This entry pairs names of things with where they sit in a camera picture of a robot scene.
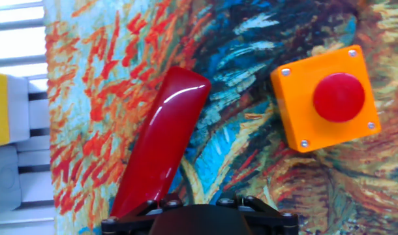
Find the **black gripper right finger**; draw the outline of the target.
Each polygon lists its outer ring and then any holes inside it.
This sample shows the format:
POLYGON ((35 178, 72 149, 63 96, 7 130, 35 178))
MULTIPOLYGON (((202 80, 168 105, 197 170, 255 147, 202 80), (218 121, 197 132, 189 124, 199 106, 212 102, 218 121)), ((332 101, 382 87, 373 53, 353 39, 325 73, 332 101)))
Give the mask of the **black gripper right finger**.
POLYGON ((232 208, 244 218, 251 234, 298 235, 299 219, 293 213, 281 213, 255 196, 223 193, 216 206, 232 208))

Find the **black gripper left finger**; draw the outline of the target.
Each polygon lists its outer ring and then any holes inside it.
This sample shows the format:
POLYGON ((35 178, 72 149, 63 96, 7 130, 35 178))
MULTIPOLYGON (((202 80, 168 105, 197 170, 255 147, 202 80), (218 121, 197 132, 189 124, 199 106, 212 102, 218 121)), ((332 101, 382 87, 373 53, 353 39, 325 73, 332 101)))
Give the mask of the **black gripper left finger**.
POLYGON ((183 201, 177 193, 167 194, 160 200, 147 200, 123 217, 111 216, 102 220, 102 235, 130 234, 139 230, 149 230, 160 214, 182 206, 183 201))

